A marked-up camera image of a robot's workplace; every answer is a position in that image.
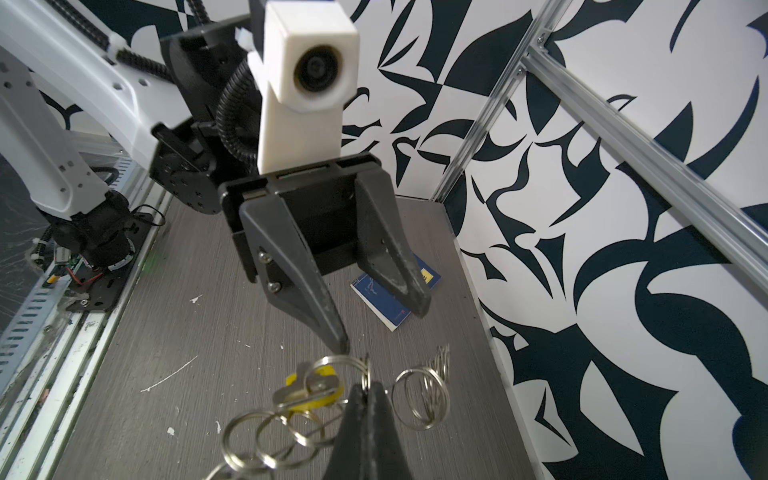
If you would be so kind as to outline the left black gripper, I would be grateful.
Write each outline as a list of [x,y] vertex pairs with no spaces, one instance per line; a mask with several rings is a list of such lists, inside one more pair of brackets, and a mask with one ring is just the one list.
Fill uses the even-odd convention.
[[334,354],[350,341],[324,282],[356,262],[419,317],[431,304],[391,178],[369,152],[287,174],[222,183],[218,196],[246,278]]

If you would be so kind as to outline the metal plate with keyrings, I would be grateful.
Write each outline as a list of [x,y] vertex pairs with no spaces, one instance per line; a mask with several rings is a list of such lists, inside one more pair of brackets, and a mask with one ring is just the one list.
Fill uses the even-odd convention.
[[[208,474],[211,479],[274,479],[279,473],[310,465],[321,453],[331,457],[333,443],[341,425],[350,391],[360,384],[368,394],[374,379],[368,357],[328,355],[311,368],[332,366],[344,384],[340,405],[312,411],[252,409],[233,419],[221,430],[222,461]],[[399,427],[428,431],[449,415],[450,348],[441,345],[435,355],[402,370],[392,385],[381,383]],[[362,473],[365,478],[365,416],[362,427]]]

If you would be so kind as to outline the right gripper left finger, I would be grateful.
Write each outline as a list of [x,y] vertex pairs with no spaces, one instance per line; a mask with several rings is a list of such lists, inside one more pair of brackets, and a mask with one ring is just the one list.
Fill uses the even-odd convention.
[[367,398],[360,384],[350,391],[323,480],[363,479],[362,427]]

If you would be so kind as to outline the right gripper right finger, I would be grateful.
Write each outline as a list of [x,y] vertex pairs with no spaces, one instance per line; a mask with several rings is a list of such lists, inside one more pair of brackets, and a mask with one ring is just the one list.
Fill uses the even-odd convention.
[[373,382],[365,407],[365,478],[412,479],[384,386]]

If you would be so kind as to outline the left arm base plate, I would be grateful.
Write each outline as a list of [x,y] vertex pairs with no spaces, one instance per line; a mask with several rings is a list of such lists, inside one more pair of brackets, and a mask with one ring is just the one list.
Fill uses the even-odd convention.
[[106,313],[118,304],[126,287],[133,265],[145,243],[150,228],[155,225],[155,215],[150,211],[138,211],[134,219],[123,228],[129,245],[133,248],[129,259],[116,270],[93,270],[81,262],[73,271],[66,273],[70,284],[60,301],[67,312]]

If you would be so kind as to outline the small circuit board left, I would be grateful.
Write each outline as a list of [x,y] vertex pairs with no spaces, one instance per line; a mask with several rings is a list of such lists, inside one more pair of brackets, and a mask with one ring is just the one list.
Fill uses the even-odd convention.
[[83,258],[66,247],[60,246],[53,238],[53,230],[46,229],[32,240],[33,248],[27,258],[32,266],[39,269],[44,279],[41,287],[50,289],[62,278],[68,277],[76,285],[85,285],[88,280],[78,277],[76,271],[83,266]]

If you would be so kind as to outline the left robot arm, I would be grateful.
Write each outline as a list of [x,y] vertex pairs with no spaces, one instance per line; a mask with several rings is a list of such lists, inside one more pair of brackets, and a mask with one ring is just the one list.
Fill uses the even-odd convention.
[[431,292],[390,175],[342,153],[359,95],[360,36],[335,1],[254,1],[165,37],[162,60],[128,49],[74,1],[1,5],[1,153],[57,244],[97,272],[135,254],[127,199],[84,161],[35,85],[66,95],[190,208],[223,213],[248,279],[336,354],[350,350],[327,274],[356,264],[416,315]]

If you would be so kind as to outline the blue book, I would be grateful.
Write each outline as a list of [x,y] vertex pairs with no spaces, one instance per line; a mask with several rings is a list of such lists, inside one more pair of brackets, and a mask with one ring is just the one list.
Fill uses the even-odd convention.
[[[416,260],[424,282],[433,290],[440,283],[441,275],[421,257],[416,256]],[[367,274],[362,274],[354,280],[351,288],[391,332],[412,315],[410,309]]]

